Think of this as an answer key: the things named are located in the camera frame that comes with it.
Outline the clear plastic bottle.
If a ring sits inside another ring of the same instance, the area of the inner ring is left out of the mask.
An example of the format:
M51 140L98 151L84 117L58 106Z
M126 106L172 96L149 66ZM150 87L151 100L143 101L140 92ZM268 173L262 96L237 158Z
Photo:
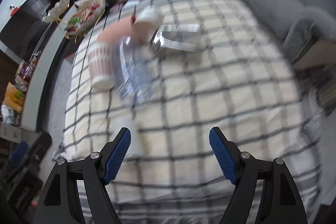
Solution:
M111 61L114 84L124 105L139 105L153 96L149 58L137 40L123 36L114 42Z

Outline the white black checked tablecloth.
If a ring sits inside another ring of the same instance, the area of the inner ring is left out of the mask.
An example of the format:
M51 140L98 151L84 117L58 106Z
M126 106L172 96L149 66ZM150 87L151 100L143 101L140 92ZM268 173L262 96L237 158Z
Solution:
M234 186L209 145L219 127L255 158L281 157L313 218L321 194L318 138L305 128L294 72L274 38L240 0L151 0L167 24L200 24L203 50L153 58L154 95L125 106L97 91L88 69L98 34L131 9L112 12L80 44L72 65L63 140L54 158L84 159L131 116L145 153L126 159L107 189L123 223L218 223Z

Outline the small white leaf dish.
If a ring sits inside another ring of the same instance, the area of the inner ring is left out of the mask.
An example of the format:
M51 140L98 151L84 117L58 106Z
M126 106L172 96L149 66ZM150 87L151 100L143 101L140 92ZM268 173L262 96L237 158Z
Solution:
M60 0L55 3L54 7L50 9L42 21L45 23L55 22L70 6L70 0Z

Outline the pink cup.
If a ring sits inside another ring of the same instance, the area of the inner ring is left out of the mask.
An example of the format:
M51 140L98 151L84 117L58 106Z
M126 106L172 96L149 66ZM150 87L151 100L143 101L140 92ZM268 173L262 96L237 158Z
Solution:
M100 33L97 37L98 42L113 44L118 39L124 36L135 37L133 25L135 23L136 16L131 14L131 16L124 17L118 22L108 26Z

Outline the white red patterned cup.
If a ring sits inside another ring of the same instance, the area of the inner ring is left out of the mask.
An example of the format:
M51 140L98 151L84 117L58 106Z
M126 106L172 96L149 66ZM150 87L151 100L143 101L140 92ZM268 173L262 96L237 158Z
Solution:
M95 42L89 47L88 66L95 89L108 90L114 86L112 48L109 44Z

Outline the white leaf shaped snack tray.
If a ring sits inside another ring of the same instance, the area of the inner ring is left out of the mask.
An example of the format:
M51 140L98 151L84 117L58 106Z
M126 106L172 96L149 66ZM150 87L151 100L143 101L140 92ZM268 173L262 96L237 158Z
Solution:
M105 12L106 0L80 0L75 3L77 11L66 26L66 36L76 37L87 33Z

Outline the frosted translucent cup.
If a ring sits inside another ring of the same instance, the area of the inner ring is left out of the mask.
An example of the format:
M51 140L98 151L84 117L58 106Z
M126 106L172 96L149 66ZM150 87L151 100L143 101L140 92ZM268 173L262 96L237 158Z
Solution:
M129 147L126 157L139 158L143 155L143 145L139 134L138 127L131 116L117 118L112 123L112 130L115 134L119 133L122 128L126 128L124 139L128 139Z

